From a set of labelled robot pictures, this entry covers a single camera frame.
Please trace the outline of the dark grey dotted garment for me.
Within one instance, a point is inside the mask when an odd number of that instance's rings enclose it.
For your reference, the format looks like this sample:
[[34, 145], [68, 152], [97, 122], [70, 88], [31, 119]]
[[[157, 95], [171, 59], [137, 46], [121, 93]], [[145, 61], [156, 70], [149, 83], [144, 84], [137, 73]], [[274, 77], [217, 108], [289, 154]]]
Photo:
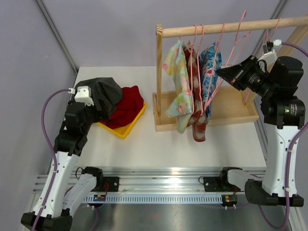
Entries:
[[84, 86], [90, 88], [90, 96], [102, 120], [109, 119], [123, 97], [121, 87], [112, 77], [97, 77], [78, 82], [75, 90]]

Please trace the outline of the blue floral garment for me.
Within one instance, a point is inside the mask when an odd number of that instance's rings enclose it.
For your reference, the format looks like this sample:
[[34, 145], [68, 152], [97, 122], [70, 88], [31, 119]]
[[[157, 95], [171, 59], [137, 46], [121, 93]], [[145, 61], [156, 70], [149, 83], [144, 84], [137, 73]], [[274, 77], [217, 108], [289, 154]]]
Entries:
[[210, 103], [208, 107], [205, 108], [206, 102], [216, 89], [218, 75], [215, 72], [220, 69], [222, 65], [221, 52], [217, 49], [217, 46], [218, 43], [214, 42], [199, 55], [202, 100], [207, 121], [210, 120], [212, 114], [212, 105]]

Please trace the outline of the red skirt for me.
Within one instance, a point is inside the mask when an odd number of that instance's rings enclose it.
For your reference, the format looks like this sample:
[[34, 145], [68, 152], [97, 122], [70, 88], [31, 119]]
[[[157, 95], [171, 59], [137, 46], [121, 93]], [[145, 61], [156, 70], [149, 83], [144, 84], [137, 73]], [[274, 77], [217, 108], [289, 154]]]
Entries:
[[116, 105], [116, 110], [107, 120], [101, 121], [111, 129], [124, 127], [136, 118], [138, 113], [143, 108], [144, 99], [140, 94], [139, 87], [123, 87], [123, 97]]

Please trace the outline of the pink hanger of red skirt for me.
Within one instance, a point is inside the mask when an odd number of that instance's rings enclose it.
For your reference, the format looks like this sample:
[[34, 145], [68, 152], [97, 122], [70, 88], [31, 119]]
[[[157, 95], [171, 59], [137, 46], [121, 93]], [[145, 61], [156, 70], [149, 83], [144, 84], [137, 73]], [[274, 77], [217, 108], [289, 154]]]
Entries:
[[[262, 43], [261, 43], [261, 48], [259, 49], [259, 54], [258, 54], [258, 56], [259, 56], [260, 54], [263, 54], [263, 45], [264, 45], [266, 42], [268, 42], [268, 41], [271, 40], [272, 36], [274, 35], [274, 33], [275, 33], [276, 30], [277, 30], [277, 27], [278, 27], [278, 25], [279, 25], [279, 23], [280, 23], [280, 20], [281, 20], [281, 18], [278, 19], [278, 22], [277, 22], [277, 24], [276, 24], [276, 27], [274, 28], [274, 31], [272, 32], [272, 34], [271, 34], [270, 36], [269, 36], [269, 30], [266, 30], [265, 36], [264, 36], [263, 41], [262, 41]], [[246, 90], [245, 97], [244, 97], [244, 99], [243, 99], [243, 104], [244, 104], [244, 105], [247, 105], [247, 100], [248, 100], [249, 94], [250, 94], [250, 89], [247, 89], [247, 90]]]

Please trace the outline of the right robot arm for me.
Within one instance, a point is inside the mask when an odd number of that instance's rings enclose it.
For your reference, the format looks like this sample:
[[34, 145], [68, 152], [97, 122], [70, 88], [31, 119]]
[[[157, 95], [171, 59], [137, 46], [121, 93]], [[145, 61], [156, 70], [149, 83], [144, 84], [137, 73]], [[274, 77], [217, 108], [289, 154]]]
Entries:
[[250, 89], [261, 97], [269, 153], [264, 178], [226, 167], [226, 174], [218, 179], [222, 190], [229, 191], [236, 186], [255, 205], [304, 205], [295, 185], [298, 139], [307, 127], [305, 105], [295, 96], [304, 73], [302, 66], [300, 60], [282, 56], [268, 71], [266, 61], [249, 56], [237, 65], [217, 70], [216, 74], [235, 89]]

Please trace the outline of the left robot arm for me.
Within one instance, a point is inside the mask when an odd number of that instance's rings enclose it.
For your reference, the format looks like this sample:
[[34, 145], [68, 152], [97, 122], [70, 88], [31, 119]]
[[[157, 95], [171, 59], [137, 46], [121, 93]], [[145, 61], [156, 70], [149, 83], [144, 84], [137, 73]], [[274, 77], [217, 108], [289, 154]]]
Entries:
[[52, 147], [53, 161], [47, 181], [33, 210], [24, 213], [21, 224], [31, 231], [68, 231], [84, 198], [104, 186], [103, 171], [85, 167], [78, 182], [67, 190], [70, 175], [87, 142], [93, 123], [101, 120], [100, 107], [70, 102]]

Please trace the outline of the wooden clothes rack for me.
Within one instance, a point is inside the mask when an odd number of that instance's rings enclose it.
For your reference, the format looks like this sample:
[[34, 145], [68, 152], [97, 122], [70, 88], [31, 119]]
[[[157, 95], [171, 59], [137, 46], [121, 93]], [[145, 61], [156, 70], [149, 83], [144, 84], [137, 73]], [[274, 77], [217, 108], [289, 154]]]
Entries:
[[[308, 18], [293, 17], [250, 22], [226, 23], [206, 26], [162, 28], [156, 26], [156, 92], [153, 93], [154, 121], [157, 132], [176, 130], [176, 119], [166, 116], [167, 106], [176, 97], [175, 91], [162, 91], [162, 47], [163, 39], [221, 32], [266, 30], [279, 27], [296, 27], [288, 42], [300, 44], [308, 34]], [[231, 87], [220, 87], [213, 102], [213, 113], [209, 126], [222, 126], [255, 122], [259, 113], [253, 104], [256, 94], [236, 91]]]

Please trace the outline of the yellow plastic tray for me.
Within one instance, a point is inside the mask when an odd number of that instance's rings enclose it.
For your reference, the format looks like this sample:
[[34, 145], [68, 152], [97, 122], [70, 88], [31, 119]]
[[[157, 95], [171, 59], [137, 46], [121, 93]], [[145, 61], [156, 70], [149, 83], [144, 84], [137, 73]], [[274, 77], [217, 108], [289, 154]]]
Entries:
[[131, 123], [129, 123], [128, 125], [124, 126], [124, 127], [119, 127], [119, 128], [111, 129], [111, 128], [107, 127], [103, 123], [97, 123], [97, 125], [102, 127], [102, 128], [104, 128], [104, 129], [106, 129], [107, 131], [111, 132], [115, 136], [117, 136], [119, 138], [122, 138], [122, 139], [125, 139], [129, 135], [129, 133], [131, 132], [131, 130], [135, 126], [135, 124], [138, 122], [140, 117], [144, 114], [146, 108], [147, 108], [147, 102], [144, 102], [142, 109], [137, 114], [137, 116], [134, 118], [134, 120]]

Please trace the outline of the red plaid garment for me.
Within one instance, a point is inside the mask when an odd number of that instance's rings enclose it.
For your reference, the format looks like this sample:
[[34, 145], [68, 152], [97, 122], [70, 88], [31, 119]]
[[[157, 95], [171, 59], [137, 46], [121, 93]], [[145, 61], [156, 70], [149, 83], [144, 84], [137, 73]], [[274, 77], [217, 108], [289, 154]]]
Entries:
[[[187, 64], [187, 68], [189, 66], [189, 53], [185, 54], [185, 59], [186, 59], [186, 64]], [[195, 106], [196, 106], [196, 110], [195, 112], [192, 114], [188, 126], [192, 127], [192, 135], [193, 135], [193, 139], [196, 142], [203, 142], [205, 141], [205, 130], [206, 130], [206, 116], [205, 113], [203, 113], [202, 116], [200, 116], [200, 98], [199, 98], [199, 81], [198, 81], [198, 71], [197, 71], [197, 54], [194, 51], [193, 55], [192, 55], [192, 59], [193, 59], [193, 74], [194, 74], [194, 94], [195, 94]]]

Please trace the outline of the pastel floral garment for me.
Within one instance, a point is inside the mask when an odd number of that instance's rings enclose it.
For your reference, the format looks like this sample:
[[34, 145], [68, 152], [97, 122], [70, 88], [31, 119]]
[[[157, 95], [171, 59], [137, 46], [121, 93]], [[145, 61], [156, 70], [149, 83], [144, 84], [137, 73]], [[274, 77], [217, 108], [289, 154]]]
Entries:
[[162, 65], [164, 71], [172, 78], [176, 91], [176, 98], [168, 106], [166, 115], [176, 119], [177, 132], [180, 134], [186, 130], [194, 112], [193, 93], [184, 49], [185, 44], [179, 39], [170, 48]]

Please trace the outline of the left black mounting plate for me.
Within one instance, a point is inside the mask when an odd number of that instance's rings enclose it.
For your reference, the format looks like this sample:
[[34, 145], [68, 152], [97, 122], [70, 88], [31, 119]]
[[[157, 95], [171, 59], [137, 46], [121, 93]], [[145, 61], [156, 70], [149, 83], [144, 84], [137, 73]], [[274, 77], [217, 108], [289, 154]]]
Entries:
[[94, 192], [118, 192], [120, 177], [104, 177], [103, 184]]

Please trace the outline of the black mounting plate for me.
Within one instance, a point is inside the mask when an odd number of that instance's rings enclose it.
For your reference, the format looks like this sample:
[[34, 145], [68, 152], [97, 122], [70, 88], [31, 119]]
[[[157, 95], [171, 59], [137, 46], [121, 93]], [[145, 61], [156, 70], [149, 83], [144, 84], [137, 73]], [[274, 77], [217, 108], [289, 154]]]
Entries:
[[104, 177], [103, 184], [94, 192], [118, 192], [120, 177]]
[[220, 177], [203, 177], [203, 183], [206, 192], [237, 193], [242, 191], [237, 186], [222, 180]]

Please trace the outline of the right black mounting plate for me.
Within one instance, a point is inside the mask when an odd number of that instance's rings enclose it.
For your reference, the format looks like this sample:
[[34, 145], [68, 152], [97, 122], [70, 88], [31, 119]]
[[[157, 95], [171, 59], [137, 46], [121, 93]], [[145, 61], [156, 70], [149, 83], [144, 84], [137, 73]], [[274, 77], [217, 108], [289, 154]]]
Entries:
[[203, 177], [203, 183], [206, 192], [237, 193], [242, 191], [237, 186], [222, 180], [220, 177]]

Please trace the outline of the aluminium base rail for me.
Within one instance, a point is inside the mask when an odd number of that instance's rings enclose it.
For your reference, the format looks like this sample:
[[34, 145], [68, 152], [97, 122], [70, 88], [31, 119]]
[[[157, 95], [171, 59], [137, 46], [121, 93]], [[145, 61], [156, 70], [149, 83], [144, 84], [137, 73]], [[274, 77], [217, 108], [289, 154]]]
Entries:
[[86, 193], [89, 204], [221, 204], [229, 192], [206, 192], [203, 177], [216, 177], [220, 167], [103, 167], [104, 177], [120, 177], [118, 192], [95, 199]]

